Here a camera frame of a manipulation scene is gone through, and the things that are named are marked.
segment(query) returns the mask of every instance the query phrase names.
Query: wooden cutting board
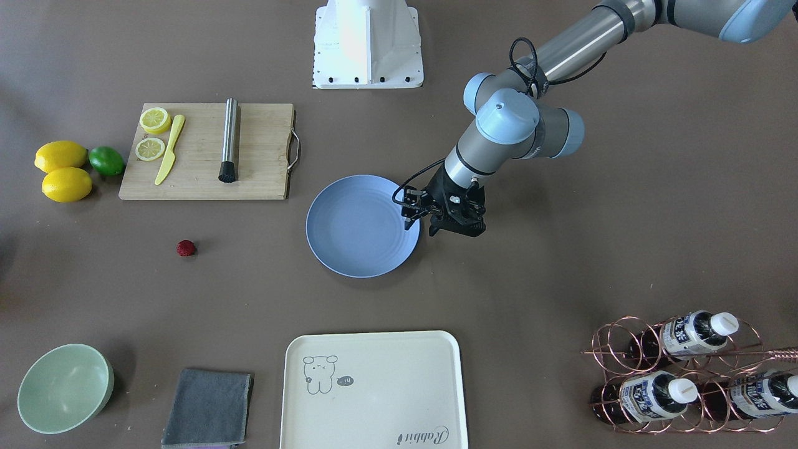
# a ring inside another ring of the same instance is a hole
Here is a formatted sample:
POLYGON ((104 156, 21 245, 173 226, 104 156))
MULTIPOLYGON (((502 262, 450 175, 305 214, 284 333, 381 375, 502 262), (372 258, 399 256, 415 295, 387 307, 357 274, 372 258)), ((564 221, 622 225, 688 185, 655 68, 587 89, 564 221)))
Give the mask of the wooden cutting board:
POLYGON ((294 105, 239 104, 238 180, 219 181, 224 138, 224 103, 145 103, 141 111, 162 107, 186 123, 175 145, 175 164, 161 185, 155 176, 162 157, 142 161, 136 144, 146 137, 164 143, 169 131, 150 136, 136 127, 119 198, 123 200, 283 200, 288 190, 288 149, 294 105))

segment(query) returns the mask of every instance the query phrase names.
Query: bear drawing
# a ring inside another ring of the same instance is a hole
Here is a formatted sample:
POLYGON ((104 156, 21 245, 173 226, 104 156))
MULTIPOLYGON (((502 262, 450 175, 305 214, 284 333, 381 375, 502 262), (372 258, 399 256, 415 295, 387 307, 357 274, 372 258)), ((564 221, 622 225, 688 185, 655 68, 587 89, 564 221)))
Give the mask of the bear drawing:
POLYGON ((333 374, 335 373, 335 362, 338 361, 338 357, 305 357, 302 361, 305 362, 307 392, 311 395, 329 393, 333 389, 333 374))

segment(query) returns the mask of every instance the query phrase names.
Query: metal muddler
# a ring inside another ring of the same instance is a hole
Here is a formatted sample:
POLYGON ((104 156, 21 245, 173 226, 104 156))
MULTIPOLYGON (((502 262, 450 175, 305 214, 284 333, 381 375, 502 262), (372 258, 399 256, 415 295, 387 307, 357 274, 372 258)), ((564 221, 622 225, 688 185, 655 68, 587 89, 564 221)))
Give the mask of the metal muddler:
POLYGON ((222 166, 219 169, 219 181, 235 181, 235 151, 239 146, 239 102, 235 98, 227 99, 224 113, 224 140, 222 140, 222 166))

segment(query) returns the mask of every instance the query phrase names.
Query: dark bottle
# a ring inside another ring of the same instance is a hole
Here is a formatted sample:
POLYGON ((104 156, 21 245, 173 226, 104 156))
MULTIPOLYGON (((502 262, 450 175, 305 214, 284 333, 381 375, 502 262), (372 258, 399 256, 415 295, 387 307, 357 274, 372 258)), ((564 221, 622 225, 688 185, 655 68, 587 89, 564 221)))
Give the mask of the dark bottle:
POLYGON ((707 383, 701 387, 707 418, 712 421, 756 419, 798 413, 798 376, 775 370, 734 382, 707 383), (721 390, 729 389, 729 398, 721 390))
POLYGON ((662 369, 680 362, 680 356, 709 354, 723 348, 728 336, 739 327, 737 318, 731 313, 713 315, 699 310, 655 326, 653 330, 659 335, 662 346, 651 329, 646 329, 638 336, 639 346, 635 339, 630 340, 626 358, 639 361, 640 369, 662 369))
POLYGON ((676 418, 697 397, 698 390, 690 380, 657 371, 600 386, 593 390, 591 403, 593 412, 605 423, 647 423, 676 418))

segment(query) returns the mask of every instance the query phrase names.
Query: blue joint cap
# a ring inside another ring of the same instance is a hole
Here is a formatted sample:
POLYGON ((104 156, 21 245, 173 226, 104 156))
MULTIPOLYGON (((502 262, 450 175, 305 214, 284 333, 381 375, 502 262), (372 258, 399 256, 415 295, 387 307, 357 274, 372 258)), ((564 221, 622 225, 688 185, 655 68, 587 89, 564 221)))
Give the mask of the blue joint cap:
POLYGON ((794 0, 747 0, 723 26, 718 36, 722 41, 747 44, 773 31, 794 0))
POLYGON ((568 116, 568 135, 565 138, 563 148, 559 153, 550 157, 550 159, 570 156, 576 153, 576 150, 579 149, 579 146, 585 140, 585 121, 582 120, 582 116, 570 109, 561 108, 561 110, 565 111, 565 114, 568 116))
POLYGON ((486 139, 500 145, 527 140, 540 122, 540 111, 526 94, 499 89, 476 113, 476 128, 486 139))
POLYGON ((468 84, 465 85, 463 104, 474 115, 476 115, 476 94, 480 91, 482 81, 485 81, 485 78, 488 77, 495 77, 495 75, 488 73, 476 74, 468 81, 468 84))

